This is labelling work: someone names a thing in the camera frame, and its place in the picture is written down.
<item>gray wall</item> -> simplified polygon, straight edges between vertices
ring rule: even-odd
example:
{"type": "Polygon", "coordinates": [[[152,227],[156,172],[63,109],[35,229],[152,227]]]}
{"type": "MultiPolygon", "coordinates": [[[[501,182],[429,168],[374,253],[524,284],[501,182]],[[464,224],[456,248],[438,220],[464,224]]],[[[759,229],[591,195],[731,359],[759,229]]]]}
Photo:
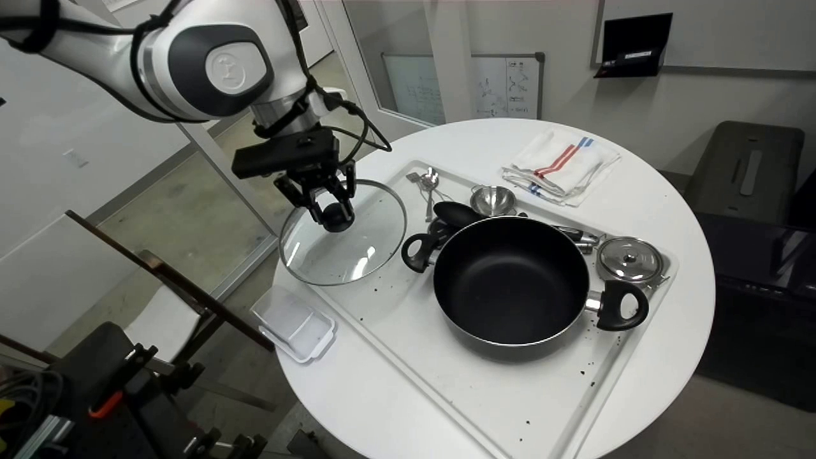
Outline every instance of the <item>gray wall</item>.
{"type": "MultiPolygon", "coordinates": [[[[658,80],[596,83],[591,57],[598,0],[471,0],[467,6],[475,53],[546,51],[546,120],[586,127],[658,168],[680,173],[694,172],[722,120],[790,125],[809,135],[801,180],[816,165],[816,76],[668,69],[658,80]]],[[[421,6],[383,9],[383,4],[359,0],[348,15],[373,83],[388,104],[388,76],[376,57],[429,53],[421,6]]]]}
{"type": "Polygon", "coordinates": [[[0,44],[0,259],[63,209],[88,214],[185,146],[92,83],[0,44]]]}

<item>glass lid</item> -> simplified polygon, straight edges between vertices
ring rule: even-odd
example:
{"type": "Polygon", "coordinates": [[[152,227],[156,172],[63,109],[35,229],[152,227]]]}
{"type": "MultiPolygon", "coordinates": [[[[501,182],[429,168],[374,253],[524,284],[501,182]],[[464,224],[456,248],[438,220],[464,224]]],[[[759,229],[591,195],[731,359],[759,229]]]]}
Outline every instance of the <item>glass lid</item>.
{"type": "Polygon", "coordinates": [[[314,287],[341,287],[379,270],[406,241],[406,206],[394,192],[376,182],[356,182],[355,222],[345,233],[327,233],[297,206],[283,227],[283,265],[314,287]]]}

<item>black frying pan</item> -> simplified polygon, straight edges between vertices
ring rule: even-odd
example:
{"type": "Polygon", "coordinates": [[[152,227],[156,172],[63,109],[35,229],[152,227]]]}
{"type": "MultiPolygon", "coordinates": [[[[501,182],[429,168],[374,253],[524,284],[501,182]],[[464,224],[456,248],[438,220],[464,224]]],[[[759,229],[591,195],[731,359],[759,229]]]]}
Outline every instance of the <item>black frying pan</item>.
{"type": "Polygon", "coordinates": [[[630,284],[609,282],[589,298],[582,253],[558,229],[536,220],[478,220],[441,248],[433,292],[441,311],[467,338],[495,348],[533,348],[561,338],[583,306],[598,311],[598,329],[623,333],[644,322],[648,298],[630,284]],[[623,316],[625,297],[637,310],[623,316]]]}

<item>clear plastic tray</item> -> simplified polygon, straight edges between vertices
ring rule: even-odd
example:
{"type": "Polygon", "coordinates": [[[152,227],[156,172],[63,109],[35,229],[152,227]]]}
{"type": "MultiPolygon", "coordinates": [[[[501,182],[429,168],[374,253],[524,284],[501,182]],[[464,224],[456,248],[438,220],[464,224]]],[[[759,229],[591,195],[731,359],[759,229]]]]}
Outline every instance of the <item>clear plastic tray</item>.
{"type": "MultiPolygon", "coordinates": [[[[408,172],[424,168],[426,164],[411,164],[388,182],[408,209],[408,234],[429,227],[424,197],[406,180],[408,172]]],[[[438,195],[468,202],[477,186],[486,185],[468,185],[441,172],[438,195]]],[[[577,224],[537,206],[521,205],[521,209],[551,224],[577,224]]],[[[591,292],[601,292],[593,255],[586,259],[586,269],[591,292]]],[[[486,457],[574,457],[623,369],[616,357],[631,333],[598,333],[593,313],[586,311],[577,333],[551,350],[508,355],[468,348],[456,339],[443,318],[431,274],[433,269],[419,276],[401,259],[393,259],[373,278],[314,292],[413,387],[456,422],[486,457]]],[[[651,316],[658,311],[672,274],[651,297],[651,316]]]]}

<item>black handle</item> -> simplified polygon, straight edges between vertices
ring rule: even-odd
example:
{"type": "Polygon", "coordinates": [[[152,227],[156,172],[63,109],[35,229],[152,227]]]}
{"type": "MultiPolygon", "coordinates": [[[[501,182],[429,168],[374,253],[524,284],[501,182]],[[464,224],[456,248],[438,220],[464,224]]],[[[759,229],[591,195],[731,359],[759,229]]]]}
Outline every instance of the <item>black handle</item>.
{"type": "Polygon", "coordinates": [[[426,274],[433,251],[436,251],[436,241],[431,234],[413,234],[402,246],[402,262],[416,274],[426,274]]]}
{"type": "Polygon", "coordinates": [[[408,237],[402,246],[406,265],[416,274],[426,274],[431,262],[431,253],[441,248],[448,241],[448,234],[450,234],[450,227],[441,220],[433,220],[426,234],[408,237]]]}
{"type": "Polygon", "coordinates": [[[603,333],[625,333],[625,329],[635,329],[644,322],[648,316],[648,298],[644,293],[631,287],[631,284],[623,284],[623,282],[607,282],[607,289],[601,293],[601,310],[596,313],[596,326],[603,333]],[[625,297],[635,297],[637,298],[637,310],[630,318],[625,318],[620,313],[623,298],[625,297]]]}

